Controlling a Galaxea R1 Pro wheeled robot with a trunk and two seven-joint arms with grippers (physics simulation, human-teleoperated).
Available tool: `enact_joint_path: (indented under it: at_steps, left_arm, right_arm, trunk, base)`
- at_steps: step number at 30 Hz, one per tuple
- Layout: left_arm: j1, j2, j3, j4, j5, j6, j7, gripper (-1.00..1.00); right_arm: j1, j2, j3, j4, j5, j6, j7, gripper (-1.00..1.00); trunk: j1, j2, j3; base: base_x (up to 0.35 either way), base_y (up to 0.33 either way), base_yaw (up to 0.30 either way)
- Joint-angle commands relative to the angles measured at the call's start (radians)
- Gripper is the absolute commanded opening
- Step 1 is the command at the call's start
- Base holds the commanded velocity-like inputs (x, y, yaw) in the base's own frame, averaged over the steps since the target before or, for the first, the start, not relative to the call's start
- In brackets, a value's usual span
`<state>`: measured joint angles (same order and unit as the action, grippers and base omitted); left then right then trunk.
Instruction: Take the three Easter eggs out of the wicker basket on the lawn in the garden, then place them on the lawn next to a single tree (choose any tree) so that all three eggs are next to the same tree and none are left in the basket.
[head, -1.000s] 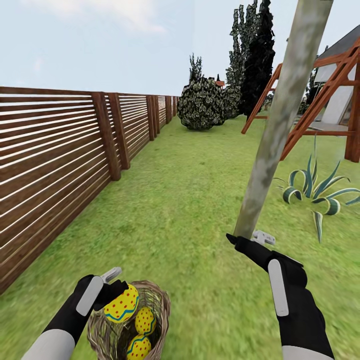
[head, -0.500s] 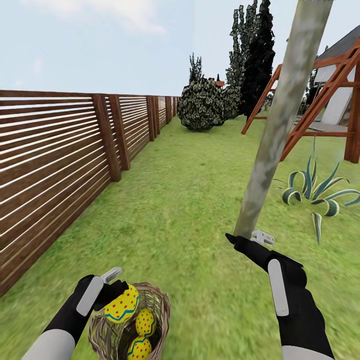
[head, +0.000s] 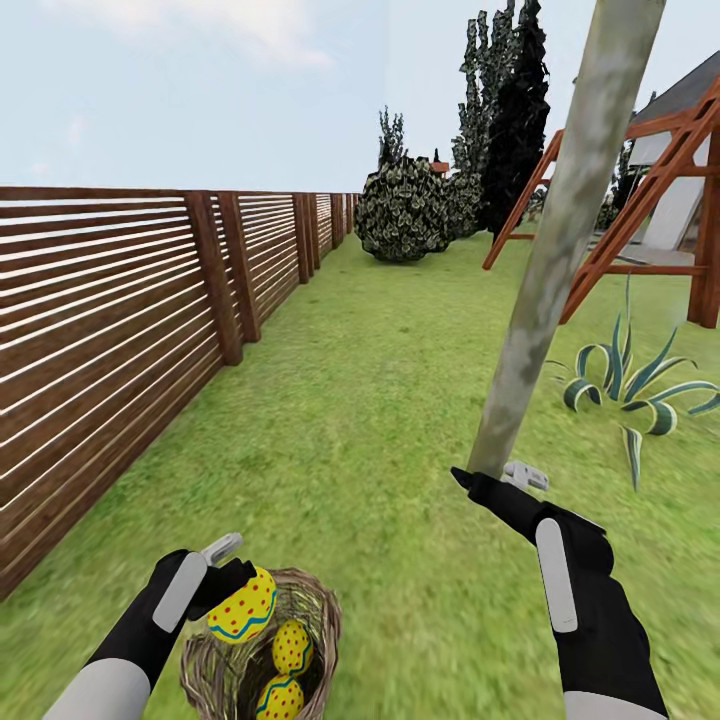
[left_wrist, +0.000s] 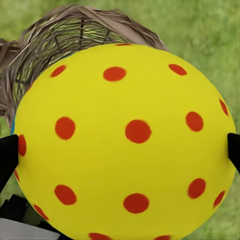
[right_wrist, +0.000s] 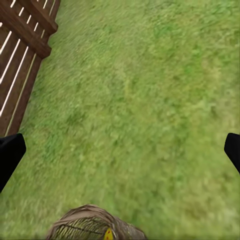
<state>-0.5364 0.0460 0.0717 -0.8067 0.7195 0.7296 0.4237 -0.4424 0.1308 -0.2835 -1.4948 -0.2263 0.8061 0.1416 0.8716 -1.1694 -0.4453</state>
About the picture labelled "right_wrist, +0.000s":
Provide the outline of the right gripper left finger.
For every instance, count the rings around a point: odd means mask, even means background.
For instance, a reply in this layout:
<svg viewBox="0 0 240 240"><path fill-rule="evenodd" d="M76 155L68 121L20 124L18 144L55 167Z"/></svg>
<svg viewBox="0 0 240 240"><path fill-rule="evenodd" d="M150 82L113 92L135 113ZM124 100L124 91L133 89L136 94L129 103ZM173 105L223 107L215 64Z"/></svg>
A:
<svg viewBox="0 0 240 240"><path fill-rule="evenodd" d="M0 138L0 194L26 153L22 133Z"/></svg>

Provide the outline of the wicker basket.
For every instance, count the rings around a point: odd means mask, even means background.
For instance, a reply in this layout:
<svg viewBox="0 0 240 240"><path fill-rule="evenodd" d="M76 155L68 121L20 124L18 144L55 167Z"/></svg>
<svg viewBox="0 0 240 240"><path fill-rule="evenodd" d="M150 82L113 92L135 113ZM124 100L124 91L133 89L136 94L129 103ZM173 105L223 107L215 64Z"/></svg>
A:
<svg viewBox="0 0 240 240"><path fill-rule="evenodd" d="M70 234L68 232L65 240L105 240L109 228L113 240L148 240L140 228L106 212L96 204L87 204L68 211L51 227L44 240L56 240L66 227L65 234L70 228L73 229L71 232L69 230Z"/></svg>

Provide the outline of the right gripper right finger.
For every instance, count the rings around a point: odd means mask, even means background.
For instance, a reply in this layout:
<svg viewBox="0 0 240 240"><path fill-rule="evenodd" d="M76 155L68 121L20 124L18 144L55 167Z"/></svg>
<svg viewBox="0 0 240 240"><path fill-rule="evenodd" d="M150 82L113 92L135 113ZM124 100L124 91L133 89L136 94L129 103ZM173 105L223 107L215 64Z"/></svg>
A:
<svg viewBox="0 0 240 240"><path fill-rule="evenodd" d="M229 133L227 135L224 151L240 173L240 135Z"/></svg>

